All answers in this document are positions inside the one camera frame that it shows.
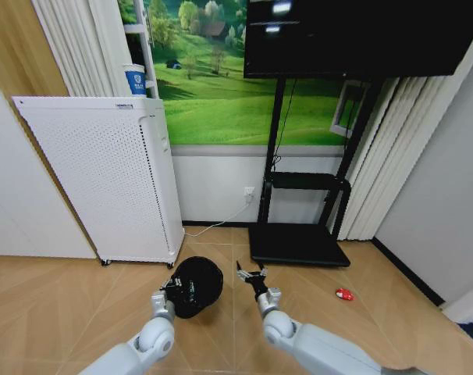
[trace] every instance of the power outlet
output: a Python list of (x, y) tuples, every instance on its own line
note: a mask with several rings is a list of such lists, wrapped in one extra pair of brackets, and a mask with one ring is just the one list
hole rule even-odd
[(244, 197), (245, 197), (245, 202), (250, 203), (252, 202), (252, 199), (254, 199), (254, 186), (246, 186), (244, 187)]

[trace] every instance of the blue cup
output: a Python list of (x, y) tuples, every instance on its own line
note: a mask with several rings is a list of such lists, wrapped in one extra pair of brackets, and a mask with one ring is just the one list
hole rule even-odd
[(123, 66), (131, 94), (140, 98), (146, 98), (144, 66), (137, 64), (124, 64)]

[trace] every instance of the white air purifier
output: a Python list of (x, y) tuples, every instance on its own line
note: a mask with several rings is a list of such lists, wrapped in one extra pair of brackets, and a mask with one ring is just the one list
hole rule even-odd
[(102, 261), (176, 261), (184, 231), (162, 100), (12, 100)]

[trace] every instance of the tv mount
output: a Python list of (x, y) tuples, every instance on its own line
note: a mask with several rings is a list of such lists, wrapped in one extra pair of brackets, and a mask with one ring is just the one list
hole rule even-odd
[[(258, 222), (249, 227), (251, 258), (259, 263), (292, 263), (316, 266), (350, 265), (349, 259), (337, 244), (340, 227), (350, 197), (347, 171), (375, 107), (384, 83), (383, 78), (370, 80), (363, 101), (340, 162), (337, 173), (273, 172), (273, 156), (278, 134), (280, 113), (285, 91), (286, 77), (278, 77), (269, 131), (268, 151), (262, 182)], [(272, 189), (326, 190), (325, 205), (317, 224), (268, 223)], [(342, 193), (332, 233), (327, 225), (339, 194)]]

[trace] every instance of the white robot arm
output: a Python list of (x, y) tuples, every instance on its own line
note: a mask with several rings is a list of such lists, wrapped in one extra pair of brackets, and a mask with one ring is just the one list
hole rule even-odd
[(266, 268), (261, 266), (260, 272), (247, 272), (241, 269), (238, 262), (236, 268), (239, 278), (254, 288), (266, 340), (290, 353), (312, 374), (425, 374), (415, 368), (383, 368), (356, 344), (313, 324), (302, 324), (291, 319), (279, 311), (281, 291), (276, 287), (265, 286)]
[(81, 375), (141, 375), (164, 358), (174, 344), (174, 305), (166, 300), (165, 291), (151, 296), (154, 315), (127, 343), (108, 350), (86, 367)]

